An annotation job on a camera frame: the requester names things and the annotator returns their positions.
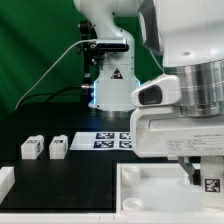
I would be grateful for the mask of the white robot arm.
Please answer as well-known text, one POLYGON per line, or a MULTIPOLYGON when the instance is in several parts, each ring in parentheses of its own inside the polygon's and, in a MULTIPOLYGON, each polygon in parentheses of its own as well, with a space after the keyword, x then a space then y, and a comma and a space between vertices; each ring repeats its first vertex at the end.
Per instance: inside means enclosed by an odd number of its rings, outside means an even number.
POLYGON ((224 181, 224 0, 73 1, 104 56, 90 108, 129 113, 138 156, 175 158, 202 185, 224 181), (162 55, 157 78, 135 79, 122 16, 138 17, 144 47, 162 55))

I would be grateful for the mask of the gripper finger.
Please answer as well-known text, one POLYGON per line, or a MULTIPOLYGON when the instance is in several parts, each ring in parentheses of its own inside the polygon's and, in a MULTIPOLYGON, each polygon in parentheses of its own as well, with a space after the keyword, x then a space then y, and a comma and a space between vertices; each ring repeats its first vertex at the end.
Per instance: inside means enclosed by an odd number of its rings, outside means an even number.
POLYGON ((194 183, 194 175, 195 175, 195 167, 190 162, 188 157, 179 157, 178 163, 182 167, 182 169, 187 173, 188 179, 191 184, 194 183))

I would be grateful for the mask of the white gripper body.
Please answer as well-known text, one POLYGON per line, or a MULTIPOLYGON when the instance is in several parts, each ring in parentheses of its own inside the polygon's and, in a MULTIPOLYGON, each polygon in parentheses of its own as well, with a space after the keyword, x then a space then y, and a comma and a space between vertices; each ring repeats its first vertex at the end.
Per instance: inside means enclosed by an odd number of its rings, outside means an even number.
POLYGON ((185 117, 174 106, 137 108, 130 133, 142 158, 224 156, 224 115, 185 117))

